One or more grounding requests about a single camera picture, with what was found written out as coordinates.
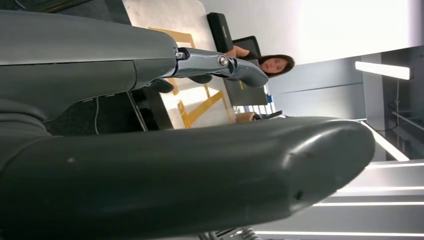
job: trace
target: bright light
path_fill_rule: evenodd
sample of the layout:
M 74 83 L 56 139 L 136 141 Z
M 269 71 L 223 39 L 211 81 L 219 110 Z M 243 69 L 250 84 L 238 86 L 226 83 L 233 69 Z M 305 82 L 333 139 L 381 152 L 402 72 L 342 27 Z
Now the bright light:
M 336 231 L 255 231 L 255 232 L 258 235 L 424 237 L 424 233 L 396 233 L 396 232 L 336 232 Z
M 424 205 L 424 201 L 396 201 L 396 202 L 321 202 L 314 207 L 349 207 L 349 206 L 417 206 Z
M 395 146 L 390 144 L 383 136 L 381 136 L 378 132 L 376 132 L 372 127 L 370 127 L 368 124 L 366 124 L 364 121 L 360 122 L 362 125 L 367 127 L 372 134 L 374 135 L 375 141 L 380 144 L 390 155 L 392 155 L 396 160 L 399 162 L 406 162 L 410 159 L 405 156 L 401 151 L 399 151 Z
M 366 169 L 389 169 L 389 168 L 403 168 L 403 167 L 420 167 L 424 166 L 424 162 L 420 163 L 399 163 L 399 164 L 386 164 L 386 165 L 368 165 Z
M 338 193 L 363 193 L 363 192 L 385 192 L 385 191 L 408 191 L 424 190 L 424 186 L 364 186 L 345 187 L 337 190 Z
M 357 70 L 361 70 L 364 72 L 385 75 L 385 76 L 398 78 L 398 79 L 409 80 L 411 78 L 410 69 L 404 66 L 393 66 L 393 65 L 356 61 L 355 67 Z

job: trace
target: black object on desk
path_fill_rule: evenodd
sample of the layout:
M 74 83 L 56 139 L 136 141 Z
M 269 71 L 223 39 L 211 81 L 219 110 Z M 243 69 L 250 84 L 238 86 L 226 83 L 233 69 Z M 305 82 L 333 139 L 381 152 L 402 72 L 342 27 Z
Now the black object on desk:
M 207 15 L 216 50 L 220 53 L 227 53 L 233 49 L 230 30 L 228 28 L 225 15 L 222 13 L 211 12 Z

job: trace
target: black cable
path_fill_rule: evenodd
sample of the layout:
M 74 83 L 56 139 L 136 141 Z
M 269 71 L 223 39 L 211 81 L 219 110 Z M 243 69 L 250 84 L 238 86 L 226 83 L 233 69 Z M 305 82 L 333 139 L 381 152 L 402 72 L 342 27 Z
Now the black cable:
M 390 110 L 394 111 L 395 113 L 399 114 L 399 113 L 398 113 L 398 111 L 397 111 L 394 107 L 390 106 L 390 104 L 396 104 L 396 102 L 395 102 L 395 101 L 390 101 L 390 102 L 388 102 L 388 103 L 387 103 L 387 107 L 388 107 Z M 375 131 L 376 131 L 376 132 L 388 132 L 388 131 L 391 131 L 391 130 L 393 130 L 393 129 L 397 128 L 397 127 L 399 127 L 398 121 L 396 121 L 396 125 L 395 125 L 394 127 L 387 128 L 387 129 L 384 129 L 384 130 L 375 130 Z

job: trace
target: white wall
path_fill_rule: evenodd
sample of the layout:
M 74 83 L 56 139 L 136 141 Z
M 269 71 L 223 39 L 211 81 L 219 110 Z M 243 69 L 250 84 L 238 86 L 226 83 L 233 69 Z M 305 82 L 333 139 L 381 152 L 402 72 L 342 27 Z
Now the white wall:
M 422 45 L 421 0 L 201 0 L 233 39 L 255 35 L 263 55 L 298 64 Z

